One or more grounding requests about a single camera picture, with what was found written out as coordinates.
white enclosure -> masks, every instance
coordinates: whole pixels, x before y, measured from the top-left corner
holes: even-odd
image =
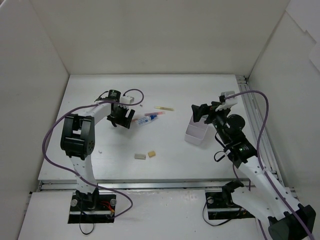
[[[134,128],[124,134],[121,129],[112,129],[109,122],[97,125],[101,132],[112,131],[109,134],[119,142],[112,145],[99,131],[96,133],[97,149],[92,159],[97,179],[109,187],[115,186],[114,181],[122,181],[118,188],[131,189],[128,193],[134,196],[134,208],[117,220],[115,230],[128,226],[137,231],[136,236],[145,239],[154,235],[158,239],[263,239],[253,219],[232,221],[221,228],[202,222],[205,187],[219,189],[233,178],[232,165],[228,161],[211,164],[212,155],[218,150],[213,135],[207,135],[199,147],[184,141],[191,104],[217,101],[220,92],[239,92],[249,87],[264,92],[270,101],[268,136],[265,134],[262,139],[262,157],[268,159],[267,166],[282,184],[283,177],[285,185],[296,191],[302,204],[312,205],[320,214],[319,1],[1,2],[1,239],[17,239],[22,225],[21,240],[45,239],[46,234],[52,239],[81,239],[79,226],[66,224],[74,176],[43,163],[41,144],[57,116],[94,101],[97,94],[108,90],[104,84],[122,92],[141,88],[146,99],[143,107],[135,107],[139,115],[153,110],[154,105],[175,108],[144,126],[140,136],[134,134]],[[198,87],[201,81],[205,88]],[[238,99],[232,111],[244,117],[244,132],[256,144],[265,103],[259,96]],[[48,154],[55,162],[70,167],[59,148],[61,127],[52,134]],[[147,139],[152,128],[157,128],[157,149],[151,149]],[[212,126],[208,133],[214,134]],[[173,142],[164,140],[168,134],[174,136]],[[130,139],[140,144],[133,144]],[[127,146],[123,152],[120,142]],[[133,156],[149,150],[157,153],[153,162],[130,161],[129,152]],[[45,183],[41,190],[38,179]],[[162,181],[172,180],[182,181],[171,182],[170,186],[177,188],[172,191],[152,190],[155,185],[150,185],[154,181],[161,189]],[[192,187],[197,189],[182,189],[191,186],[189,180],[194,181]],[[135,181],[140,181],[138,187],[130,185]],[[30,191],[34,193],[23,224]],[[119,208],[123,204],[127,202],[121,199]],[[59,210],[52,212],[48,205]],[[133,224],[135,217],[140,221]],[[187,226],[185,231],[169,228],[180,221]],[[152,223],[168,231],[153,228]],[[316,239],[320,238],[319,226],[317,218],[313,231]],[[143,229],[149,231],[143,235]],[[177,235],[177,231],[182,231],[182,235]],[[94,234],[105,236],[104,229],[99,227]],[[126,231],[122,234],[123,238],[129,236]]]

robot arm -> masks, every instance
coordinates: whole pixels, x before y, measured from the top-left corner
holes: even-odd
[[[229,160],[254,183],[262,196],[261,198],[257,197],[240,181],[235,180],[222,187],[223,199],[228,205],[237,204],[248,210],[263,223],[270,225],[268,231],[273,240],[302,240],[307,236],[306,231],[279,198],[268,178],[271,179],[276,189],[285,197],[285,200],[311,232],[316,213],[310,205],[303,206],[286,192],[285,188],[265,167],[263,161],[263,167],[261,167],[257,158],[257,150],[242,132],[245,120],[236,114],[228,116],[231,111],[230,108],[237,104],[237,99],[225,98],[234,94],[234,91],[223,92],[219,99],[220,102],[213,101],[211,106],[207,104],[191,106],[193,121],[198,122],[202,116],[207,115],[204,123],[213,124],[224,144],[223,151],[228,153]]]
[[[99,97],[96,101],[102,102],[98,106],[94,106],[79,112],[78,114],[70,114],[64,119],[60,147],[69,156],[73,168],[81,177],[88,180],[92,184],[97,184],[94,177],[91,153],[95,148],[95,125],[103,118],[111,121],[113,126],[123,126],[130,128],[132,117],[135,111],[130,110],[126,117],[128,108],[121,104],[132,104],[134,98],[131,96],[121,96],[116,90],[108,91],[108,97]],[[111,100],[119,102],[103,103]],[[94,209],[99,200],[99,191],[96,187],[83,182],[76,176],[76,196],[83,202],[86,208]]]

white container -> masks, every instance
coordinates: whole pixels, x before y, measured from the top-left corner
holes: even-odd
[[[189,125],[185,131],[184,140],[188,143],[199,146],[205,138],[208,124],[205,124],[206,118],[201,118],[199,122],[194,122],[193,116],[191,116]]]

purple cable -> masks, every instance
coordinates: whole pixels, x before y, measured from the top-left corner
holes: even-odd
[[[237,175],[237,172],[236,172],[236,169],[235,169],[235,165],[234,165],[234,164],[232,165],[232,169],[233,169],[233,173],[234,173],[236,179],[240,181],[240,179],[239,179],[239,177],[238,177],[238,175]],[[250,179],[249,179],[248,190],[251,191],[251,180],[250,180]],[[261,223],[261,221],[260,221],[259,219],[258,219],[258,223],[259,223],[259,226],[260,226],[260,228],[261,228],[261,232],[262,232],[262,235],[263,235],[264,240],[268,240],[267,235],[266,235],[266,233],[265,233],[265,230],[264,230],[264,228],[262,227],[262,223]]]
[[[256,141],[256,153],[257,153],[257,157],[258,157],[258,162],[259,162],[259,165],[260,165],[261,169],[263,170],[264,166],[262,164],[261,157],[260,157],[260,141],[261,141],[261,137],[262,137],[262,134],[264,132],[264,129],[265,129],[265,126],[266,126],[266,123],[267,123],[267,118],[268,118],[268,115],[269,115],[269,101],[268,101],[267,96],[263,92],[258,91],[258,90],[248,90],[248,91],[242,91],[242,92],[236,93],[236,94],[231,95],[231,96],[227,96],[225,99],[227,100],[227,99],[235,98],[235,97],[243,95],[243,94],[251,94],[251,93],[256,93],[256,94],[262,95],[264,97],[265,105],[266,105],[264,120],[263,120],[263,123],[262,123],[262,126],[261,126],[261,130],[260,130],[259,135],[258,135],[258,139]],[[271,186],[273,187],[275,192],[278,194],[279,198],[283,201],[283,203],[287,206],[287,208],[292,212],[294,217],[301,224],[301,226],[303,227],[305,232],[308,234],[309,238],[311,240],[315,240],[314,236],[312,235],[312,233],[310,232],[308,227],[305,225],[304,221],[302,221],[302,219],[298,216],[298,214],[295,212],[295,210],[289,205],[289,203],[286,201],[286,199],[281,195],[281,193],[279,192],[279,190],[277,189],[277,187],[275,186],[275,184],[273,183],[271,178],[268,176],[268,174],[266,172],[264,172],[264,175],[268,179],[269,183],[271,184]]]
[[[141,95],[142,95],[141,100],[140,100],[139,102],[137,102],[137,103],[133,103],[133,104],[121,103],[121,105],[124,105],[124,106],[136,106],[136,105],[139,105],[140,103],[143,102],[143,100],[145,99],[145,95],[144,95],[144,93],[143,93],[141,90],[139,90],[139,89],[135,89],[135,88],[134,88],[134,89],[129,89],[129,90],[126,91],[123,95],[125,95],[126,93],[131,92],[131,91],[138,91],[138,92],[140,92]],[[78,176],[82,181],[84,181],[86,184],[88,184],[88,185],[90,185],[90,186],[93,186],[93,187],[95,187],[95,188],[98,188],[98,189],[103,189],[103,190],[111,191],[111,192],[114,192],[114,193],[116,193],[116,194],[120,194],[120,195],[126,197],[126,198],[129,200],[129,202],[130,202],[130,206],[129,206],[127,209],[123,210],[122,212],[120,212],[119,214],[117,214],[117,215],[115,215],[115,216],[113,217],[113,218],[116,218],[116,217],[119,217],[120,215],[128,212],[128,211],[133,207],[134,202],[132,201],[132,199],[131,199],[128,195],[126,195],[125,193],[123,193],[123,192],[121,192],[121,191],[118,191],[118,190],[115,190],[115,189],[112,189],[112,188],[108,188],[108,187],[104,187],[104,186],[99,186],[98,184],[93,184],[93,183],[87,181],[87,180],[84,179],[82,176],[80,176],[80,174],[77,173],[75,170],[72,170],[72,169],[70,169],[70,168],[68,168],[68,167],[59,165],[59,164],[51,161],[51,160],[48,158],[48,156],[47,156],[47,151],[46,151],[46,143],[47,143],[47,140],[48,140],[50,134],[53,132],[54,128],[58,125],[58,123],[60,123],[67,115],[69,115],[69,114],[71,114],[71,113],[73,113],[73,112],[75,112],[75,111],[77,111],[77,110],[80,110],[80,109],[92,108],[92,107],[96,107],[96,106],[98,106],[98,105],[100,105],[100,104],[106,104],[106,103],[109,103],[109,104],[119,104],[119,102],[111,101],[111,100],[100,101],[99,103],[92,104],[92,105],[78,106],[78,107],[76,107],[76,108],[68,111],[68,112],[67,112],[66,114],[64,114],[63,116],[61,116],[61,117],[52,125],[52,127],[48,130],[48,132],[47,132],[46,135],[44,136],[43,142],[42,142],[42,154],[43,154],[44,159],[45,159],[48,163],[50,163],[51,165],[53,165],[53,166],[55,166],[55,167],[57,167],[57,168],[60,168],[60,169],[63,169],[63,170],[66,170],[66,171],[69,171],[69,172],[75,174],[75,175]]]

